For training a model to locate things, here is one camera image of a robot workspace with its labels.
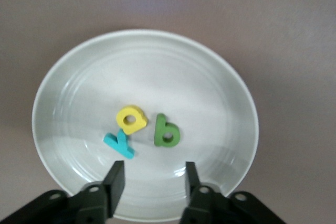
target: table surface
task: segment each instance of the table surface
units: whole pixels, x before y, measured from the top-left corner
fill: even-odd
[[[238,189],[287,223],[334,223],[336,0],[0,0],[0,219],[59,188],[31,130],[44,75],[79,43],[130,28],[190,37],[228,61],[260,123]]]

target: white plate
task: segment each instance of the white plate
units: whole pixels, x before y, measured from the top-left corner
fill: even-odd
[[[149,119],[130,136],[133,159],[103,142],[129,104]],[[175,147],[154,145],[158,113],[180,128]],[[186,161],[223,195],[235,189],[255,156],[258,119],[244,82],[213,51],[172,33],[123,30],[84,42],[52,67],[34,102],[33,135],[43,164],[71,195],[124,159],[115,217],[168,221],[186,206]]]

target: green letter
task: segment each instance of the green letter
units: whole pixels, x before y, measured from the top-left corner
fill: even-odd
[[[173,123],[167,123],[164,114],[158,114],[156,116],[154,144],[156,146],[173,147],[179,141],[179,127]]]

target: plate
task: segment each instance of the plate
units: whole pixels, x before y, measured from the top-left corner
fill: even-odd
[[[103,142],[107,133],[117,134],[116,115],[130,104],[148,118],[130,135],[133,159]],[[159,113],[180,129],[173,147],[154,145]],[[258,143],[256,108],[237,72],[205,46],[156,30],[104,34],[65,54],[38,89],[32,127],[44,166],[70,195],[125,160],[114,216],[143,222],[181,217],[186,161],[196,163],[202,182],[228,195]]]

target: letter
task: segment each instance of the letter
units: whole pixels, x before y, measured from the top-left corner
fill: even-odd
[[[134,121],[130,121],[129,117],[134,117]],[[118,112],[116,119],[117,124],[126,135],[133,134],[146,127],[148,121],[141,108],[135,105],[123,107]]]
[[[134,157],[134,150],[127,144],[127,136],[122,129],[119,130],[117,137],[108,133],[104,137],[104,143],[109,147],[115,149],[126,158],[132,159]]]
[[[156,146],[173,147],[180,141],[180,130],[173,123],[167,123],[164,114],[156,116],[154,144]]]

